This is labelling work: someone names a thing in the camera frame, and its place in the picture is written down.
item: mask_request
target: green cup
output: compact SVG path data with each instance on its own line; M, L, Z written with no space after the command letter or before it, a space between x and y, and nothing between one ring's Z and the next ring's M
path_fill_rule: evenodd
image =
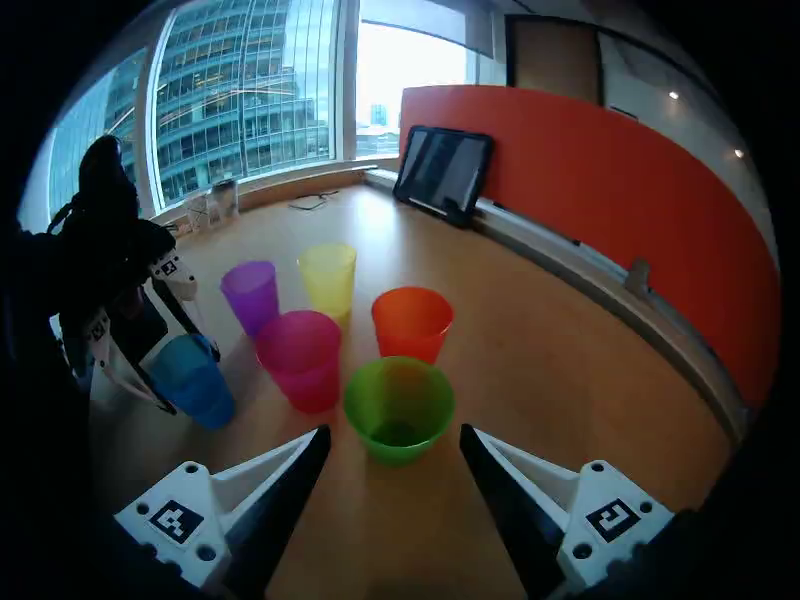
M453 388L436 367L389 356L361 367L347 384L344 412L367 450L404 465L433 445L455 411Z

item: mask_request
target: orange cup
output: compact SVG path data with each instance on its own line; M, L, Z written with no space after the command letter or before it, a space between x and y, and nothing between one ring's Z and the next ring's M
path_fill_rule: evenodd
M381 356L412 356L433 364L453 323L453 307L433 290L395 288L373 302L372 320Z

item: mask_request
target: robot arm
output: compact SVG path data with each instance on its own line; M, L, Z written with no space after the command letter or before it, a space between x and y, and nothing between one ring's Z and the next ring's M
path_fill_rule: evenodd
M470 425L462 425L460 445L530 598L595 586L672 520L605 461L576 473Z
M183 463L115 519L197 589L260 600L330 443L324 425L214 475Z

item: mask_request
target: pink cup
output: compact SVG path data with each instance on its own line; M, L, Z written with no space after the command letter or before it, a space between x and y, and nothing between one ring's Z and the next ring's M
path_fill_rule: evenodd
M339 399L341 341L335 321L313 310L297 310L264 326L256 353L292 406L317 413Z

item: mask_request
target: blue cup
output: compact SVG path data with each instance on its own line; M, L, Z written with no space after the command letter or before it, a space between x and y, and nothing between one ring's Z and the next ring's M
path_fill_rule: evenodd
M170 340L156 356L150 374L164 398L204 427L218 429L233 417L233 396L203 336Z

